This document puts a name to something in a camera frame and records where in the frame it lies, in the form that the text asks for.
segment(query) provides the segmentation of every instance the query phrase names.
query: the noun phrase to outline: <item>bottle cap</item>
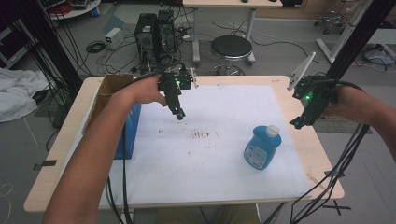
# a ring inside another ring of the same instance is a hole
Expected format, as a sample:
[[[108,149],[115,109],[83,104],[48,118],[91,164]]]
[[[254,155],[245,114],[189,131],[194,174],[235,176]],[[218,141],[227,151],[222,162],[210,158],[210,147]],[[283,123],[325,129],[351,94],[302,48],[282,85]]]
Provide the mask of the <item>bottle cap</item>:
[[[267,127],[267,135],[270,137],[276,137],[279,134],[279,128],[275,125],[269,125]]]

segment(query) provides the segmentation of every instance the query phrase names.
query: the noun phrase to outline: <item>round stool seat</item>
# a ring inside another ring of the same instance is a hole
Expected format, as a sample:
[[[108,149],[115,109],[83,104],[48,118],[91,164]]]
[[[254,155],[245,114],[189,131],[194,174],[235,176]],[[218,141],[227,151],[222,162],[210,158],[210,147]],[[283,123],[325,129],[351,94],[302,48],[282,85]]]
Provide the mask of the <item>round stool seat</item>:
[[[248,57],[252,47],[248,40],[238,35],[222,35],[212,41],[211,51],[217,57],[239,61]]]

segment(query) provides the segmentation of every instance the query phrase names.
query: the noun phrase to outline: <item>human arm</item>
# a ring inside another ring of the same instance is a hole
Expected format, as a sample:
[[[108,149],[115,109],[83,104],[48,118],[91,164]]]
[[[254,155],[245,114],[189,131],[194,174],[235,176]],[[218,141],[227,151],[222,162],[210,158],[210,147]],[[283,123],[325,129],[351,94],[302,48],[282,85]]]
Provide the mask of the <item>human arm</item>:
[[[87,129],[56,187],[43,223],[95,223],[100,198],[120,133],[135,104],[159,102],[158,77],[142,79],[114,93]]]
[[[341,116],[375,128],[396,161],[396,110],[373,96],[351,87],[337,90],[337,104],[330,104],[325,116]]]

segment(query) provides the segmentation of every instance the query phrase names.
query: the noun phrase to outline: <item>blue box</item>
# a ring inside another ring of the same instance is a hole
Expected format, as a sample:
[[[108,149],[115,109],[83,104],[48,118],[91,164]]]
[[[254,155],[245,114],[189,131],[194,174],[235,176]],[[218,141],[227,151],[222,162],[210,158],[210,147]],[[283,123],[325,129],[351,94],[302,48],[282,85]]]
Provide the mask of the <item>blue box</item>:
[[[134,105],[131,112],[129,112],[128,117],[125,120],[125,160],[130,160],[132,158],[132,154],[134,152],[134,140],[136,139],[137,125],[139,123],[140,111],[142,105]],[[123,139],[122,133],[120,135],[120,141],[117,145],[116,155],[114,156],[114,160],[122,160],[123,159]]]

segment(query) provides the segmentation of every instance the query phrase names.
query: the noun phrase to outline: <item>white cloth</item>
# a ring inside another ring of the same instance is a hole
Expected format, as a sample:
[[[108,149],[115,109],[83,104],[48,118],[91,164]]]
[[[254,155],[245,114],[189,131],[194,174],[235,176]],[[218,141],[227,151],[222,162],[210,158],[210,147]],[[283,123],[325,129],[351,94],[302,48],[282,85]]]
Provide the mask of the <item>white cloth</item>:
[[[48,85],[41,71],[0,68],[0,122],[21,118],[37,109],[32,96]]]

